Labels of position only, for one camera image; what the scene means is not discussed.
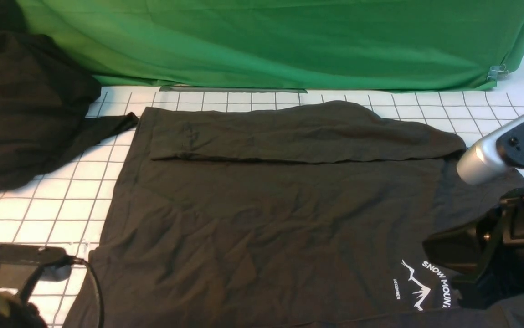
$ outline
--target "wrinkled fabric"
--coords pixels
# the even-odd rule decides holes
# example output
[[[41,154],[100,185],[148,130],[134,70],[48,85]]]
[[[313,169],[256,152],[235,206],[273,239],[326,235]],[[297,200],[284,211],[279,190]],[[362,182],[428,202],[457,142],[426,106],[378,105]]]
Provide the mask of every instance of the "wrinkled fabric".
[[[147,108],[90,253],[106,327],[516,327],[524,295],[461,309],[422,241],[524,186],[471,186],[454,134],[349,102]],[[66,328],[93,327],[88,280]]]
[[[138,122],[134,114],[85,118],[100,83],[49,37],[10,31],[8,2],[0,0],[0,191],[50,173]]]

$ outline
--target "green backdrop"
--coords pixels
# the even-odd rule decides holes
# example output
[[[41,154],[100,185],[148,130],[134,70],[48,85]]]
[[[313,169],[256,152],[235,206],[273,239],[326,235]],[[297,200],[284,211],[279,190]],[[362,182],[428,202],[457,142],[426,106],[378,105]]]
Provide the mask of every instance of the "green backdrop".
[[[487,89],[524,0],[18,0],[106,85]]]

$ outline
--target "black t-shirt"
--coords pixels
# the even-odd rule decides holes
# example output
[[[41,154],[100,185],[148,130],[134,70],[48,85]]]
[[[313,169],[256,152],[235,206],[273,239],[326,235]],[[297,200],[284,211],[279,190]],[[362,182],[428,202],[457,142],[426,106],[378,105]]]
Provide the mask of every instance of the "black t-shirt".
[[[471,186],[454,134],[349,102],[251,113],[148,108],[91,261],[106,327],[524,327],[524,295],[461,309],[422,241],[518,172]],[[66,328],[91,327],[85,282]]]

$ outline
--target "white printed graphic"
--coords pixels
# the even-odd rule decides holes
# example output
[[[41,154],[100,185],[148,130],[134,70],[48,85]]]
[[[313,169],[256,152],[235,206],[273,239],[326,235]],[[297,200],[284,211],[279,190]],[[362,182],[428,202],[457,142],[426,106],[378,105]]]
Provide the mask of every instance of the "white printed graphic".
[[[426,299],[426,297],[428,297],[428,295],[430,294],[431,289],[423,285],[418,280],[416,280],[416,278],[414,278],[414,269],[411,268],[408,264],[406,264],[404,260],[402,260],[402,265],[408,268],[408,270],[410,270],[410,278],[408,278],[408,281],[414,282],[416,285],[420,286],[420,290],[414,292],[414,294],[418,294],[418,296],[416,297],[418,301],[416,302],[416,304],[414,304],[414,307],[417,308],[418,311],[424,311],[424,309],[422,309],[422,303],[424,302],[424,299]]]

